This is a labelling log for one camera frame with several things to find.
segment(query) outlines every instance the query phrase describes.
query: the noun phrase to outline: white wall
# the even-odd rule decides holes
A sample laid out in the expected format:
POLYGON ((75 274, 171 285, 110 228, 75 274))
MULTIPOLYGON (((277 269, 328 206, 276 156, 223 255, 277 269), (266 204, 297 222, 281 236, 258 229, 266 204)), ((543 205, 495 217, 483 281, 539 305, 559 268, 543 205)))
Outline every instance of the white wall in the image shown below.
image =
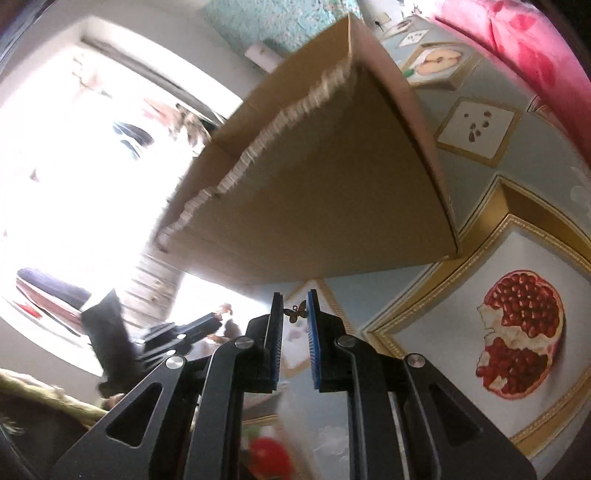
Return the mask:
POLYGON ((402 12, 398 0, 358 0, 359 9, 363 15, 365 23, 374 30, 378 36, 380 29, 375 25, 375 21, 383 13, 390 17, 390 22, 383 25, 384 30, 393 27, 402 20, 402 12))
POLYGON ((241 99, 262 79, 260 71, 248 59, 234 53, 198 12, 183 16, 182 12, 165 12, 142 0, 58 0, 14 47, 0 74, 0 103, 24 76, 60 47, 79 40, 90 17, 120 25, 163 46, 241 99))
POLYGON ((48 385, 63 388, 67 395, 78 400, 94 403, 100 396, 96 390, 99 376, 74 367, 55 353, 70 359, 75 356, 88 370, 100 372, 96 358, 84 355, 79 347, 67 344, 65 340, 45 332, 29 322, 4 299, 0 299, 0 368, 32 375, 48 385), (4 318, 10 319, 15 326, 27 328, 23 330, 26 336, 4 318), (19 321, 20 325, 15 324, 15 320, 19 321), (40 344, 45 343, 47 348, 40 347, 29 338, 40 344))
POLYGON ((172 80, 175 85, 229 118, 242 98, 189 61, 143 35, 99 17, 86 21, 84 37, 94 44, 107 43, 128 57, 172 80))
POLYGON ((166 10, 177 15, 194 15, 209 0, 141 0, 146 5, 166 10))

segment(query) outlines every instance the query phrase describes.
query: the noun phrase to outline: screw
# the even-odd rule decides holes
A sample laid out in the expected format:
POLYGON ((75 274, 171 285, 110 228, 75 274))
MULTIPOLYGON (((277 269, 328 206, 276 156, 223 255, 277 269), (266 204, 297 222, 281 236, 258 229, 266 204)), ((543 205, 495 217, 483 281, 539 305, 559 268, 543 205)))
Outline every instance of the screw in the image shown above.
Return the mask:
POLYGON ((357 339, 351 335, 343 335, 336 342, 343 348, 351 348, 356 341, 357 339))
POLYGON ((166 360, 166 367, 171 370, 176 370, 177 368, 181 368, 184 365, 184 360, 182 356, 172 356, 168 360, 166 360))
POLYGON ((425 357, 420 353, 411 353, 407 357, 407 363, 413 368, 421 368, 425 366, 425 357))
POLYGON ((247 348, 252 347, 254 344, 255 341, 248 337, 238 337, 236 340, 234 340, 234 345, 236 345, 236 348, 239 348, 240 350, 246 350, 247 348))

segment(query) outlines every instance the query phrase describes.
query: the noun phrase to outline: corrugated cardboard edge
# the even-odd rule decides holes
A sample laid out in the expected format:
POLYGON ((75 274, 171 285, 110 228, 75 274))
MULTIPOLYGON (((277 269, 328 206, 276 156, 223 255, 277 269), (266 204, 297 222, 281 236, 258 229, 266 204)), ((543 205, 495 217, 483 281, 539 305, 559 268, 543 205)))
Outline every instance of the corrugated cardboard edge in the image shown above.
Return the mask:
POLYGON ((399 68, 374 37, 371 30, 351 14, 348 15, 347 22, 349 31, 348 57, 337 64, 333 70, 324 72, 323 80, 318 86, 312 88, 306 97, 280 111, 275 119, 257 135, 250 146, 241 154, 235 166, 216 187, 201 190, 195 197, 185 203, 184 210, 179 218, 162 228, 157 235, 156 243, 162 250, 166 251, 172 235, 180 232, 190 223, 197 208, 212 197, 226 193, 243 177, 248 166, 261 155, 263 150, 283 130, 291 128, 305 119, 307 112, 322 106, 330 99, 330 95, 355 71, 353 66, 361 65, 372 73, 396 104, 397 110, 402 116, 400 119, 401 125, 408 129, 409 138, 414 140, 415 149, 420 153, 418 156, 445 210, 450 233, 456 246, 455 257, 460 255, 459 236, 456 230, 451 197, 447 189, 443 169, 438 160, 437 147, 421 113, 418 99, 410 89, 406 79, 403 78, 399 68))
POLYGON ((415 139, 416 149, 422 153, 419 158, 423 162, 439 201, 445 209, 447 222, 456 244, 455 257, 458 257, 460 242, 452 209, 452 199, 449 195, 443 168, 439 162, 437 145, 429 133, 418 98, 386 49, 374 37, 372 31, 352 14, 349 14, 349 51, 353 54, 353 62, 364 65, 387 90, 403 117, 401 125, 406 125, 412 133, 409 138, 415 139))
POLYGON ((320 108, 330 100, 333 94, 354 75, 355 69, 350 57, 343 59, 334 69, 324 72, 320 83, 312 88, 306 97, 281 110, 274 120, 261 130, 249 147, 240 155, 234 167, 216 187, 201 190, 195 197, 185 203, 183 213, 181 213, 178 220, 160 230, 157 236, 158 245, 166 249, 171 236, 176 232, 180 232, 189 224, 195 211, 201 205, 213 197, 227 193, 232 187, 236 186, 245 175, 248 167, 260 158, 262 152, 282 132, 304 121, 310 112, 320 108))

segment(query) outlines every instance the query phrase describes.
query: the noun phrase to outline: gold picture frame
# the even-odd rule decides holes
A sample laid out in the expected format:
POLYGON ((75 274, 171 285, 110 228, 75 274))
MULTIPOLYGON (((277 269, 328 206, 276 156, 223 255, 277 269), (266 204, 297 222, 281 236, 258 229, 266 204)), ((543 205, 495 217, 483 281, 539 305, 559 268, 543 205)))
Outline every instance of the gold picture frame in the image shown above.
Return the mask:
POLYGON ((434 79, 425 79, 419 82, 413 82, 411 79, 409 79, 409 84, 411 87, 457 90, 459 87, 463 85, 464 81, 470 76, 470 74, 474 71, 476 66, 483 59, 483 56, 480 53, 478 53, 473 48, 471 48, 471 46, 465 43, 452 41, 427 42, 422 43, 417 47, 413 54, 410 55, 408 60, 400 67, 400 70, 402 72, 405 72, 415 63, 415 61, 421 56, 423 52, 425 52, 425 50, 435 47, 455 48, 462 51, 462 53, 469 52, 470 56, 465 61, 461 62, 451 75, 445 78, 436 77, 434 79))
MULTIPOLYGON (((542 239, 591 274, 591 240, 569 218, 515 182, 496 176, 460 233, 463 255, 432 265, 407 291, 362 331, 378 351, 397 358, 406 355, 392 338, 417 318, 417 313, 449 294, 460 280, 478 268, 488 252, 512 226, 542 239)), ((511 437, 532 458, 547 446, 580 411, 591 396, 591 367, 554 405, 511 437)))
POLYGON ((441 125, 439 125, 439 128, 435 132, 434 137, 435 137, 435 141, 437 142, 438 148, 455 153, 456 155, 461 155, 463 157, 469 158, 470 160, 477 161, 478 163, 482 163, 483 165, 486 165, 487 167, 496 168, 497 165, 499 164, 499 162, 501 161, 501 158, 505 154, 507 147, 509 146, 509 140, 511 139, 511 135, 513 135, 513 132, 515 132, 515 129, 517 128, 517 125, 519 124, 520 119, 521 119, 521 111, 511 105, 507 105, 505 103, 493 102, 491 100, 482 99, 482 98, 460 97, 453 104, 452 108, 450 108, 449 113, 443 119, 443 122, 441 122, 441 125), (483 105, 490 105, 490 106, 501 108, 503 110, 507 110, 509 112, 514 113, 513 119, 511 120, 511 123, 509 124, 509 127, 507 128, 507 131, 505 132, 505 135, 503 136, 503 139, 501 140, 501 143, 499 144, 499 147, 497 148, 494 157, 486 158, 486 157, 483 157, 482 155, 478 155, 474 152, 464 150, 463 148, 456 147, 455 145, 445 144, 445 143, 440 142, 438 140, 439 136, 443 133, 443 131, 445 130, 445 127, 447 127, 447 124, 452 119, 454 113, 456 112, 456 109, 459 107, 459 105, 462 102, 481 103, 483 105))
MULTIPOLYGON (((324 299, 326 300, 326 303, 328 304, 328 306, 330 307, 330 310, 331 310, 328 313, 330 313, 332 315, 336 315, 337 317, 340 317, 343 320, 343 324, 345 325, 345 331, 347 331, 347 333, 349 335, 354 335, 355 328, 353 328, 353 326, 351 325, 351 322, 349 321, 349 319, 347 318, 347 316, 345 315, 345 313, 341 309, 339 303, 336 301, 335 295, 332 293, 329 286, 326 284, 326 282, 324 280, 322 280, 320 278, 314 278, 312 280, 302 282, 300 285, 298 285, 294 291, 292 291, 289 295, 287 295, 285 297, 285 300, 284 300, 285 308, 289 309, 294 302, 299 303, 301 301, 301 299, 298 298, 298 296, 301 296, 301 294, 304 292, 308 292, 308 290, 310 290, 311 288, 315 288, 318 292, 318 295, 320 297, 324 297, 324 299)), ((288 323, 284 324, 283 328, 284 328, 284 330, 286 330, 286 328, 289 328, 289 324, 288 323)), ((295 367, 290 368, 290 367, 286 366, 283 355, 284 355, 284 352, 282 352, 282 357, 281 357, 281 372, 287 378, 291 378, 291 377, 297 375, 298 373, 300 373, 301 371, 304 371, 304 370, 310 368, 310 357, 309 356, 307 357, 307 359, 305 361, 300 362, 295 367)))

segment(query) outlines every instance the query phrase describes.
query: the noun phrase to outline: black object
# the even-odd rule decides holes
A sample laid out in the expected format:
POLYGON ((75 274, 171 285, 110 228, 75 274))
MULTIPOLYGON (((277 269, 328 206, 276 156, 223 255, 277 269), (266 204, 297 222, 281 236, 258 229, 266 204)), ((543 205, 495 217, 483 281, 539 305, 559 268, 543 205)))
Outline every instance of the black object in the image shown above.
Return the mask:
POLYGON ((527 458, 425 357, 380 355, 322 312, 315 290, 307 304, 316 388, 348 395, 351 478, 403 479, 408 469, 414 480, 535 480, 527 458))
MULTIPOLYGON (((379 355, 320 310, 315 290, 307 305, 315 385, 348 394, 351 478, 536 478, 529 461, 422 355, 379 355)), ((271 313, 251 320, 246 336, 211 357, 168 358, 56 463, 50 480, 252 478, 238 456, 243 394, 277 387, 282 323, 276 293, 271 313)))
POLYGON ((86 433, 66 413, 5 393, 0 393, 0 412, 0 480, 47 478, 86 433))
POLYGON ((154 143, 152 135, 140 127, 123 122, 113 122, 113 132, 122 137, 130 137, 137 142, 140 147, 149 147, 154 143))
POLYGON ((89 291, 61 281, 36 268, 22 268, 17 272, 17 276, 45 293, 65 301, 76 310, 80 310, 90 298, 89 291))
POLYGON ((187 325, 165 323, 131 342, 115 290, 97 305, 82 312, 82 326, 104 371, 99 384, 103 397, 127 393, 167 357, 167 352, 185 355, 192 344, 216 332, 222 322, 210 313, 187 325))
POLYGON ((243 394, 277 387, 282 326, 276 293, 271 313, 251 320, 246 336, 192 362, 169 357, 56 463, 50 479, 252 478, 238 459, 243 394))

